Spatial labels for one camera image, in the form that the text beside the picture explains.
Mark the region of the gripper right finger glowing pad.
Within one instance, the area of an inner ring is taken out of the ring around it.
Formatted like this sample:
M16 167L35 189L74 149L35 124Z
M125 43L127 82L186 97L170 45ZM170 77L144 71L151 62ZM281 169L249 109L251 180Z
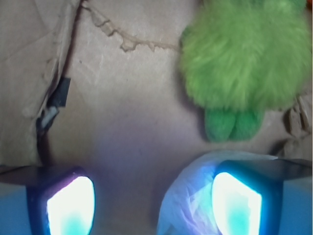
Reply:
M212 209L222 235L311 235L313 164L223 161L214 175Z

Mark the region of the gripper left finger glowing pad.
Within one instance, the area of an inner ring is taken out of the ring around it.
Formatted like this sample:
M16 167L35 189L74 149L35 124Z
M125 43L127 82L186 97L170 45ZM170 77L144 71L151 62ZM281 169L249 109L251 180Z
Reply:
M1 166L2 235L89 235L94 183L79 166Z

